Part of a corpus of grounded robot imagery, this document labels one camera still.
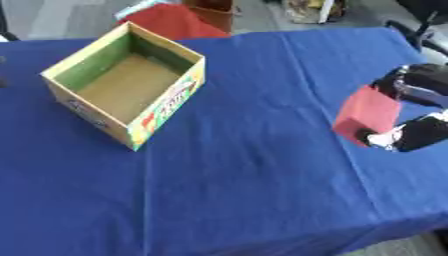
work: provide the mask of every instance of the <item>blue tablecloth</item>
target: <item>blue tablecloth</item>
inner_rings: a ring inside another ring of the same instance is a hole
[[[0,45],[0,255],[333,255],[448,223],[448,142],[393,154],[331,131],[359,86],[422,61],[391,30],[184,42],[207,83],[137,153],[38,76],[87,43]]]

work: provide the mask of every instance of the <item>chair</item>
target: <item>chair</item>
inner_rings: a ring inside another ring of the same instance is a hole
[[[398,0],[398,2],[414,14],[422,24],[417,30],[413,30],[398,21],[389,20],[386,22],[386,27],[392,27],[400,31],[418,51],[421,51],[422,47],[426,47],[448,57],[448,48],[433,39],[434,33],[428,32],[432,25],[448,22],[448,1]]]
[[[3,5],[0,0],[0,38],[3,37],[7,41],[17,41],[19,38],[8,30],[8,22],[6,21]]]

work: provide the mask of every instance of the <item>gray carpet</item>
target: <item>gray carpet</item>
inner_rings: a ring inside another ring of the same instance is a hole
[[[11,31],[25,40],[98,37],[114,25],[113,14],[136,0],[2,0]],[[234,33],[302,30],[340,26],[381,26],[387,19],[417,26],[417,21],[393,0],[352,0],[347,17],[328,25],[292,24],[276,5],[261,0],[236,0],[242,15],[234,20]],[[437,26],[436,39],[448,46],[448,25]],[[425,51],[431,62],[448,62]],[[374,245],[345,256],[445,256],[431,234]]]

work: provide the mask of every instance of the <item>printed label on box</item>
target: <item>printed label on box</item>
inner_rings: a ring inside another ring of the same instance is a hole
[[[91,122],[95,126],[103,129],[108,128],[108,125],[106,122],[104,122],[104,120],[93,118],[88,109],[81,102],[71,99],[67,101],[67,104],[74,112],[76,112],[78,115]]]
[[[200,86],[203,70],[199,69],[174,86],[170,94],[155,108],[143,112],[130,128],[129,135],[138,149]]]

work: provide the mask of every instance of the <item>cardboard box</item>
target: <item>cardboard box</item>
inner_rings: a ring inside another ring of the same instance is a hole
[[[133,23],[42,73],[57,100],[137,151],[204,83],[204,56]]]

